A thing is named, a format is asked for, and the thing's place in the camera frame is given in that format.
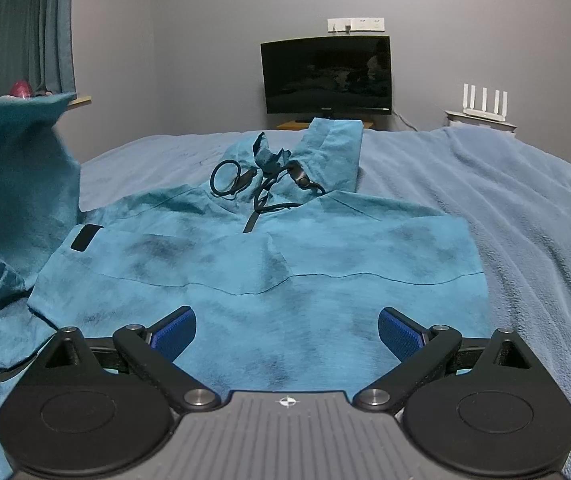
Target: black strap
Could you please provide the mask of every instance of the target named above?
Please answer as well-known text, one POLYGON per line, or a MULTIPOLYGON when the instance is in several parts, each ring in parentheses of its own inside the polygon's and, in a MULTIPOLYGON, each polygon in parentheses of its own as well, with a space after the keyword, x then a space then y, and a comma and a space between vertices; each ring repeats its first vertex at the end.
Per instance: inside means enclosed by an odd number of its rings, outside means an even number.
MULTIPOLYGON (((254 144, 254 155, 256 155, 256 150, 258 150, 258 144, 254 144)), ((291 207, 299 207, 302 204, 297 202, 283 202, 280 204, 272 204, 272 205, 265 205, 267 203, 270 188, 278 181, 279 175, 283 173, 283 171, 287 171, 290 176, 292 177, 293 181, 299 186, 301 189, 318 189, 322 195, 326 193, 325 189, 321 184, 317 184, 316 182, 312 182, 309 177, 305 174, 305 171, 301 167, 298 162, 292 161, 287 163, 285 166, 280 166, 276 161, 271 161, 270 164, 264 166, 263 168, 263 175, 264 180, 261 184, 256 188, 254 195, 254 212, 250 215, 248 222, 243 229, 244 233, 252 232, 254 229, 254 225, 258 220, 259 215, 262 213, 268 213, 271 211, 278 211, 281 209, 287 209, 291 207)), ((212 172, 210 176, 210 188, 212 189, 212 193, 216 196, 227 196, 227 195, 234 195, 235 193, 246 189, 252 182, 252 179, 256 176, 258 171, 256 168, 250 168, 246 173, 243 175, 241 174, 241 166, 236 160, 232 160, 231 158, 220 162, 212 172), (217 171, 224 164, 234 164, 236 166, 236 177, 234 178, 234 182, 232 183, 232 187, 230 187, 227 191, 219 191, 214 186, 214 178, 216 177, 217 171)))
POLYGON ((74 238, 74 241, 70 246, 70 249, 82 253, 88 248, 89 243, 92 241, 92 238, 94 238, 94 235, 98 233, 98 230, 102 228, 103 228, 102 225, 95 225, 95 224, 84 225, 83 229, 81 229, 78 235, 76 235, 76 238, 74 238))
POLYGON ((32 361, 36 359, 36 356, 38 355, 38 352, 43 347, 43 345, 41 345, 41 347, 39 347, 39 349, 30 355, 30 357, 27 359, 24 359, 23 361, 3 372, 0 372, 0 383, 4 383, 5 381, 10 380, 12 377, 16 377, 19 373, 25 370, 32 363, 32 361))

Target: tv stand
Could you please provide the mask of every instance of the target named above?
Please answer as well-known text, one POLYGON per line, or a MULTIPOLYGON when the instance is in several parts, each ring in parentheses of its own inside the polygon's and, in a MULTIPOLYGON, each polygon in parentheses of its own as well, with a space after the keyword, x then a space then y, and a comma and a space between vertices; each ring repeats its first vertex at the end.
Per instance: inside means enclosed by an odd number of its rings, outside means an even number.
POLYGON ((332 110, 323 110, 323 112, 321 112, 321 115, 315 115, 312 117, 307 117, 305 119, 296 119, 296 122, 310 124, 316 117, 319 117, 321 119, 336 119, 336 117, 334 116, 334 112, 332 110))
MULTIPOLYGON (((299 130, 307 130, 310 127, 310 123, 312 120, 294 120, 289 121, 287 123, 279 124, 276 129, 277 130, 292 130, 292 131, 299 131, 299 130)), ((374 123, 372 121, 363 121, 363 127, 366 130, 373 129, 374 123)))

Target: curtain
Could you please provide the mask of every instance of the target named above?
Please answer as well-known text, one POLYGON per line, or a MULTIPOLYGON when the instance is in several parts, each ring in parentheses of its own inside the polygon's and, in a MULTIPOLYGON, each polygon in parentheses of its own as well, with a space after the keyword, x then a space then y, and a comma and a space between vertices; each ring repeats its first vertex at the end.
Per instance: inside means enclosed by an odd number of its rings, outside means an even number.
POLYGON ((0 0, 0 95, 19 80, 75 92, 71 12, 72 0, 0 0))

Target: light blue blanket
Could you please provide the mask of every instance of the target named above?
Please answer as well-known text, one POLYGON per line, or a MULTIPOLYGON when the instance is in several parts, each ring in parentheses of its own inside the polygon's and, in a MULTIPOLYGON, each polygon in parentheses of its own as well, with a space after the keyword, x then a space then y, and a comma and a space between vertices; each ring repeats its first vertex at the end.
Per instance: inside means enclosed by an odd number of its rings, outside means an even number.
MULTIPOLYGON (((81 209, 199 184, 227 147, 254 136, 155 136, 83 165, 81 209)), ((292 149, 299 132, 268 132, 292 149)), ((363 134, 357 191, 436 207, 470 224, 492 325, 519 330, 571 400, 571 164, 486 128, 363 134)), ((565 469, 571 479, 571 456, 565 469)))

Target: power outlet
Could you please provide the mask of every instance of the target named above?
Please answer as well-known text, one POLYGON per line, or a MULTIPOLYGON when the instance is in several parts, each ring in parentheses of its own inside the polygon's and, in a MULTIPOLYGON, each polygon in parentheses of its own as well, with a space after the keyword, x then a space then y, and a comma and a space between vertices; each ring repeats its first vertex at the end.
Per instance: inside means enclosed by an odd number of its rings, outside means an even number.
POLYGON ((345 32, 351 25, 350 18, 332 18, 328 20, 328 32, 345 32))
POLYGON ((370 18, 368 22, 368 30, 384 31, 385 20, 383 18, 370 18))
POLYGON ((352 18, 352 30, 370 30, 370 18, 352 18))

